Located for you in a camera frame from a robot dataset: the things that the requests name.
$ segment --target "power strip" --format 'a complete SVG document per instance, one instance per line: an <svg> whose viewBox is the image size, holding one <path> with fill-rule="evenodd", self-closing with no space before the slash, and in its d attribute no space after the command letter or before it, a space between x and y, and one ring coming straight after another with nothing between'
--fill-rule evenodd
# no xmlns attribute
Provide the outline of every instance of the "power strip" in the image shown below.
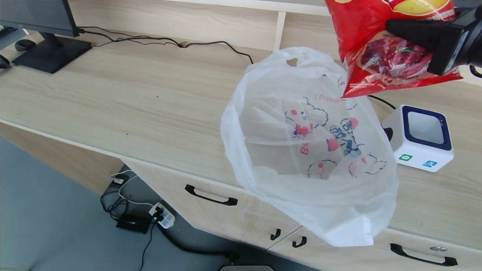
<svg viewBox="0 0 482 271"><path fill-rule="evenodd" d="M172 226L174 226L174 221L176 220L176 217L169 212L166 207L164 207L161 203L155 204L150 210L149 214L154 217L154 215L158 212L162 212L162 216L164 217L163 220L158 221L159 225L161 225L163 228L168 229Z"/></svg>

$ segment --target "green logo sticker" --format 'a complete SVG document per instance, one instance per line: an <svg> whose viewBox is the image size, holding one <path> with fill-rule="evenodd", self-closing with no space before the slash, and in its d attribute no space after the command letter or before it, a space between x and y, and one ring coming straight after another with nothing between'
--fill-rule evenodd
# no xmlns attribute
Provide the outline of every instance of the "green logo sticker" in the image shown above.
<svg viewBox="0 0 482 271"><path fill-rule="evenodd" d="M400 156L399 160L408 161L408 160L410 160L412 157L413 157L412 155L404 154L404 155Z"/></svg>

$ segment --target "drawer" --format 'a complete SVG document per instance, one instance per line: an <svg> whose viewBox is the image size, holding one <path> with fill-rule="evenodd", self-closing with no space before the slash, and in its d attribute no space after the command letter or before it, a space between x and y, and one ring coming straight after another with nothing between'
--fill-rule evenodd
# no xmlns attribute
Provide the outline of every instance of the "drawer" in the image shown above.
<svg viewBox="0 0 482 271"><path fill-rule="evenodd" d="M450 258L454 258L457 262L457 265L454 267L457 269L472 271L482 268L482 251L480 250L449 244L397 230L386 229L376 237L374 243L372 247L375 249L392 253L394 253L392 251L394 250L399 253L406 253L417 259L435 263L445 262L445 257L449 257L448 262L453 262Z"/></svg>
<svg viewBox="0 0 482 271"><path fill-rule="evenodd" d="M214 201L234 201L234 198L203 195ZM297 228L232 206L195 197L184 190L165 187L161 196L193 227L262 249L268 249Z"/></svg>
<svg viewBox="0 0 482 271"><path fill-rule="evenodd" d="M298 248L306 238L306 244ZM399 256L390 250L375 247L333 247L305 228L300 228L284 240L273 245L269 252L323 271L456 271Z"/></svg>
<svg viewBox="0 0 482 271"><path fill-rule="evenodd" d="M189 197L204 197L218 202L235 199L236 204L231 208L259 214L291 225L300 226L299 223L276 209L271 204L250 195L243 188L230 186L224 183L207 180L201 177L178 172L136 160L123 159L136 174L138 174L157 194L163 197L163 190L169 188ZM186 186L192 187L192 193L186 191Z"/></svg>

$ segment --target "computer monitor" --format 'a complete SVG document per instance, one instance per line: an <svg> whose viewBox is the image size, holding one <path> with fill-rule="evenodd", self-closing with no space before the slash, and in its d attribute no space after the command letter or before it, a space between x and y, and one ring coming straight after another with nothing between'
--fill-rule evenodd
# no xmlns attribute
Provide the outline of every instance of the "computer monitor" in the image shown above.
<svg viewBox="0 0 482 271"><path fill-rule="evenodd" d="M91 43L57 37L77 37L67 0L0 0L0 25L38 31L44 41L12 61L15 65L55 73L90 50Z"/></svg>

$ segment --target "computer mouse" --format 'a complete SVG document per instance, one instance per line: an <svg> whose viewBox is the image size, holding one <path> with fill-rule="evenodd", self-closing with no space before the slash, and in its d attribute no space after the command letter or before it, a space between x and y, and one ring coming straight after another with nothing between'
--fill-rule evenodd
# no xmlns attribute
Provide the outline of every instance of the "computer mouse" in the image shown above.
<svg viewBox="0 0 482 271"><path fill-rule="evenodd" d="M0 54L0 68L10 68L10 61Z"/></svg>
<svg viewBox="0 0 482 271"><path fill-rule="evenodd" d="M31 40L19 40L15 43L15 50L19 52L28 51L37 44Z"/></svg>

